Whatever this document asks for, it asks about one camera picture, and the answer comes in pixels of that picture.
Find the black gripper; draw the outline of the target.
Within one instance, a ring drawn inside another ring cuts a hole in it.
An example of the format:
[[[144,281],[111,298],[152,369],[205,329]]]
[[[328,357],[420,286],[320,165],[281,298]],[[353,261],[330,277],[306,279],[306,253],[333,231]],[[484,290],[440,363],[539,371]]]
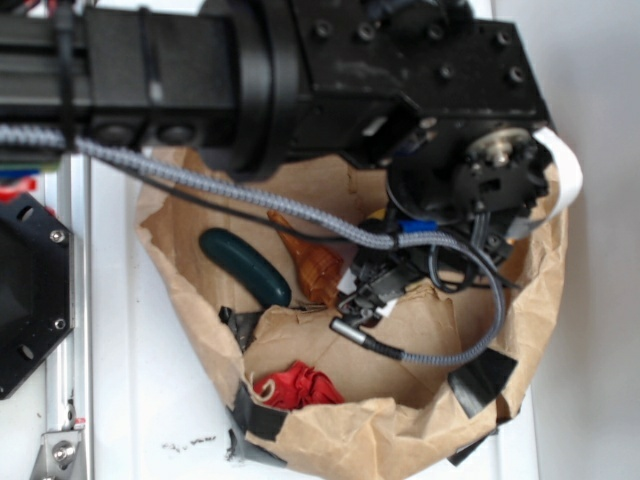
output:
[[[376,324],[409,285],[429,279],[436,289],[456,294],[479,288],[483,277],[495,313],[479,342],[489,344],[507,316],[506,290],[522,288],[498,268],[513,242],[537,226],[530,216],[549,193],[549,165],[546,149],[480,149],[446,167],[390,168],[381,219],[340,231],[359,250],[350,268],[355,288],[339,303],[331,329],[358,345],[374,345],[364,327]]]

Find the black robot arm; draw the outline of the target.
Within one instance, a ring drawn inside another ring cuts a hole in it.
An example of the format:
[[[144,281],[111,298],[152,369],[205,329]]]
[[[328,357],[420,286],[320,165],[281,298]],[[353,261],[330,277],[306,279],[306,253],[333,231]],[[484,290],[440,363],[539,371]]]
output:
[[[262,180],[336,154],[384,169],[384,227],[354,233],[374,256],[333,328],[361,344],[379,283],[487,278],[549,192],[551,123],[515,25],[466,1],[206,1],[198,13],[50,1],[1,5],[1,198],[80,152],[133,169],[151,145],[221,154]]]

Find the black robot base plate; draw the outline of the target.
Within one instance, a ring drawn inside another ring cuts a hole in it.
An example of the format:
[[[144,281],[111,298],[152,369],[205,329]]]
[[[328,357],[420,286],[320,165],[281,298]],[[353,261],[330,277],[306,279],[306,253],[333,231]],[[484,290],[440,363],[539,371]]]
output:
[[[73,234],[32,195],[1,205],[1,398],[72,329]]]

